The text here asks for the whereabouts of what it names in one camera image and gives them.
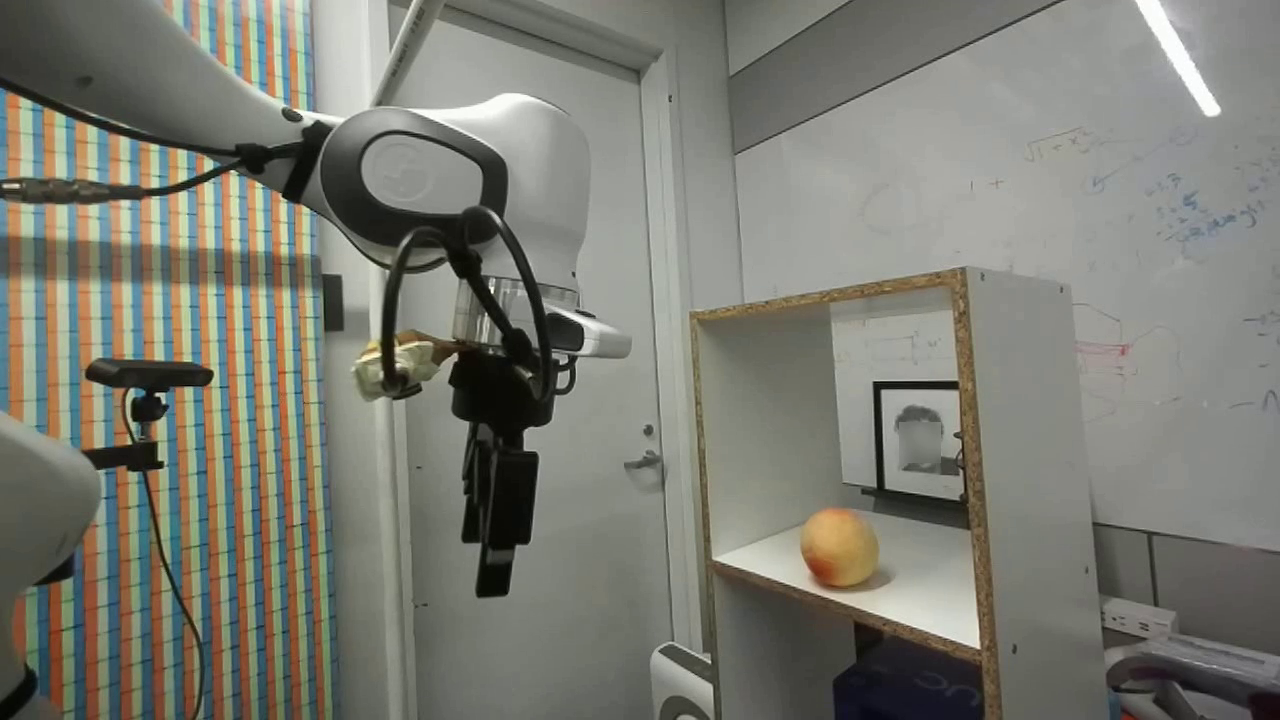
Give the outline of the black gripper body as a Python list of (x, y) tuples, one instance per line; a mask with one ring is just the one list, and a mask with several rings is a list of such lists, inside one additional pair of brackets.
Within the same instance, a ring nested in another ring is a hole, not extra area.
[(452, 372), (452, 411), (489, 427), (542, 427), (557, 407), (557, 364), (519, 368), (508, 357), (467, 346)]

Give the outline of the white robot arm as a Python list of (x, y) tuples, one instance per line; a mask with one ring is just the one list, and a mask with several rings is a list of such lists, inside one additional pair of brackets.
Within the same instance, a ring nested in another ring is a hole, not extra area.
[(571, 326), (591, 161), (568, 111), (522, 91), (302, 111), (211, 61), (160, 0), (0, 0), (0, 86), (244, 171), (395, 280), (449, 267), (454, 326), (427, 341), (386, 323), (373, 389), (408, 401), (427, 377), (452, 383), (477, 588), (510, 588), (541, 471), (522, 435), (552, 420), (561, 377), (582, 357)]

